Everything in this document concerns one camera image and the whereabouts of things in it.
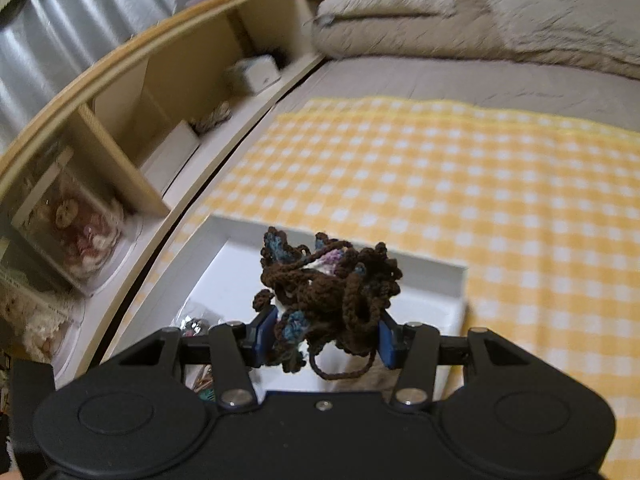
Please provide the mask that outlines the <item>large folded beige blanket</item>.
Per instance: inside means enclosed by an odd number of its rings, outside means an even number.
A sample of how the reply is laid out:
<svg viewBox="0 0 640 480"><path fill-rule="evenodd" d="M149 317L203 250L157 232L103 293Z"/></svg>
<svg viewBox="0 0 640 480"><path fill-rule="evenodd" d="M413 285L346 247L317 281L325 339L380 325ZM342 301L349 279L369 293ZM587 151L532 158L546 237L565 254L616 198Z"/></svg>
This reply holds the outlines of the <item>large folded beige blanket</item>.
<svg viewBox="0 0 640 480"><path fill-rule="evenodd" d="M639 0L486 0L514 52L551 50L639 62Z"/></svg>

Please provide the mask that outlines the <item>brown crochet yarn bundle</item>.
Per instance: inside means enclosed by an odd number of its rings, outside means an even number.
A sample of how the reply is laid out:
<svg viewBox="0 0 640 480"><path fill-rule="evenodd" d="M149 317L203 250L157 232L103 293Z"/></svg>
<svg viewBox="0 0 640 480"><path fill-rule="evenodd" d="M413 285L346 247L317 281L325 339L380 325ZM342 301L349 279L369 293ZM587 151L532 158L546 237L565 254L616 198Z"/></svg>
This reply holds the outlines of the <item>brown crochet yarn bundle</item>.
<svg viewBox="0 0 640 480"><path fill-rule="evenodd" d="M253 309L279 309L265 364L288 374L309 366L327 382L367 374L378 352L378 323L400 293L402 272L386 245L358 249L318 232L314 246L294 246L288 234L270 226L260 265L264 288L254 296ZM317 358L327 344L366 362L358 370L326 372Z"/></svg>

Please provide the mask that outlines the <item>white tissue box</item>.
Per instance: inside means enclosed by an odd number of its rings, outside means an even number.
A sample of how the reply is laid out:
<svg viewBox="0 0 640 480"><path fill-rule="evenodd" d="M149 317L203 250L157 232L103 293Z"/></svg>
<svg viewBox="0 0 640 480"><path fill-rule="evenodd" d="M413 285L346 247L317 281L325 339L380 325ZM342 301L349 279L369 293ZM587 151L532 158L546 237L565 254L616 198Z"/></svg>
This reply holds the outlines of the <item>white tissue box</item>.
<svg viewBox="0 0 640 480"><path fill-rule="evenodd" d="M280 70L271 55L242 58L226 69L226 78L236 94L254 96L281 79Z"/></svg>

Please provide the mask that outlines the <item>teddy bear in clear case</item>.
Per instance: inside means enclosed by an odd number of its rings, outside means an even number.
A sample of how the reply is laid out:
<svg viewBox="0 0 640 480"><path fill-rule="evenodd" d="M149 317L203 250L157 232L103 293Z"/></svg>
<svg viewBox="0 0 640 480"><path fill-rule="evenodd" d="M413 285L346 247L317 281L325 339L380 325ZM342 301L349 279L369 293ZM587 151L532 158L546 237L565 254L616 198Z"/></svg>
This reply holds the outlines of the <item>teddy bear in clear case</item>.
<svg viewBox="0 0 640 480"><path fill-rule="evenodd" d="M51 148L14 183L11 226L86 296L100 290L127 258L141 221L92 180L69 145Z"/></svg>

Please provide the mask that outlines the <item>grey curtain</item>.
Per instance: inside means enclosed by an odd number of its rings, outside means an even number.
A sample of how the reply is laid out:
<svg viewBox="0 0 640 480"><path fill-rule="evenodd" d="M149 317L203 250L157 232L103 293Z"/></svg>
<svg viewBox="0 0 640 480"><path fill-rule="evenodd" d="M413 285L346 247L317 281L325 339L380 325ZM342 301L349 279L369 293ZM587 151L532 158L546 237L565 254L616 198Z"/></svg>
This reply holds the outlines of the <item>grey curtain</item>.
<svg viewBox="0 0 640 480"><path fill-rule="evenodd" d="M189 0L1 0L1 146L100 58Z"/></svg>

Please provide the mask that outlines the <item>wooden bedside shelf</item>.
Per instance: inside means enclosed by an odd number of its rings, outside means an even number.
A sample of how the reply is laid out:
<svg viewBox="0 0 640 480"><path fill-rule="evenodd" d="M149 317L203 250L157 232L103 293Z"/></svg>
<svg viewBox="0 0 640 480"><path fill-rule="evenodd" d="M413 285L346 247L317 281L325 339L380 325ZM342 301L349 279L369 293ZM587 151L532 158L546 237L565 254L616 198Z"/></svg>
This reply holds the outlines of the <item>wooden bedside shelf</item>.
<svg viewBox="0 0 640 480"><path fill-rule="evenodd" d="M128 40L64 88L1 159L1 361L50 365L55 385L110 356L130 299L151 285L157 254L246 136L322 62L311 39L322 0L207 0ZM236 94L226 69L271 55L281 79ZM71 146L92 180L141 221L127 258L86 296L9 218L14 183Z"/></svg>

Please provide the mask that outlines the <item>yellow white checkered blanket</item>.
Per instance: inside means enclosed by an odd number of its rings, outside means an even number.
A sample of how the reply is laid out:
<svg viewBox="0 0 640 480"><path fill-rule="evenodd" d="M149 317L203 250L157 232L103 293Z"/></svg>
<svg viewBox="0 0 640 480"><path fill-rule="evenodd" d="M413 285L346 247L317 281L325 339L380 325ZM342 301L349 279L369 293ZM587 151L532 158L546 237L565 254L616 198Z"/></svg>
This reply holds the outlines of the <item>yellow white checkered blanket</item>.
<svg viewBox="0 0 640 480"><path fill-rule="evenodd" d="M313 99L254 131L172 234L122 324L212 214L464 264L470 323L599 391L604 470L639 474L639 135L456 101Z"/></svg>

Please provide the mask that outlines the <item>grey bed sheet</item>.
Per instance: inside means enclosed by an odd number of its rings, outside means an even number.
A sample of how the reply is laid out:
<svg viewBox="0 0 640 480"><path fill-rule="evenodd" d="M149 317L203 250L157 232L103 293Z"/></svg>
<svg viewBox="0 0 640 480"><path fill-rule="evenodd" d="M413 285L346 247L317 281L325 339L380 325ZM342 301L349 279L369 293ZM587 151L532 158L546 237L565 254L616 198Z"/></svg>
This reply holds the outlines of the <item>grey bed sheet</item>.
<svg viewBox="0 0 640 480"><path fill-rule="evenodd" d="M343 58L322 64L273 111L295 112L315 98L365 96L453 100L639 129L638 81L579 68L508 61Z"/></svg>

